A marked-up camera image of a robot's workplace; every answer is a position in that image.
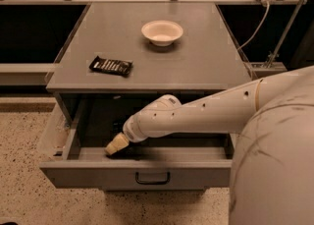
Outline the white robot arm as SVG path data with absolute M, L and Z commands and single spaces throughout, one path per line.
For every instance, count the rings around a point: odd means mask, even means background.
M 229 225 L 314 225 L 314 67 L 261 78 L 186 104 L 163 95 L 106 146 L 173 133 L 236 133 Z

